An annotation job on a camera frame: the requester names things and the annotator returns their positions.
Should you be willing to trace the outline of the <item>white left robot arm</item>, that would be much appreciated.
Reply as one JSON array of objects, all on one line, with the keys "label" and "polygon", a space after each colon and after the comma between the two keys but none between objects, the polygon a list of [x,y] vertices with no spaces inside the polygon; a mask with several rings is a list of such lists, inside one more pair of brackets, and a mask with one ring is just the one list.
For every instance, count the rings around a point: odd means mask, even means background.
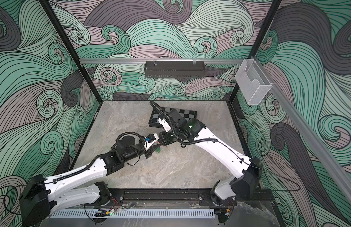
[{"label": "white left robot arm", "polygon": [[77,169],[55,176],[32,177],[19,197],[22,225],[36,225],[54,212],[76,205],[106,205],[111,197],[106,183],[81,185],[113,174],[129,160],[149,156],[160,146],[156,133],[140,137],[139,143],[135,142],[136,136],[134,132],[121,134],[109,152],[95,156],[89,164]]}]

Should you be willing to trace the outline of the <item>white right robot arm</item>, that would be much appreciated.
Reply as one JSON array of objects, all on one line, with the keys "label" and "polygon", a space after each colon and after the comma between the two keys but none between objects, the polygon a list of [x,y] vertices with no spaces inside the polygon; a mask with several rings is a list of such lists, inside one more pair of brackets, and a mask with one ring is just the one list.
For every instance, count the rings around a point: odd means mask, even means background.
[{"label": "white right robot arm", "polygon": [[157,120],[164,131],[159,142],[167,146],[179,142],[183,146],[196,145],[222,163],[232,174],[230,179],[218,181],[211,190],[214,203],[221,204],[230,197],[249,200],[260,180],[261,161],[239,153],[219,139],[196,118],[186,120],[176,110],[161,113]]}]

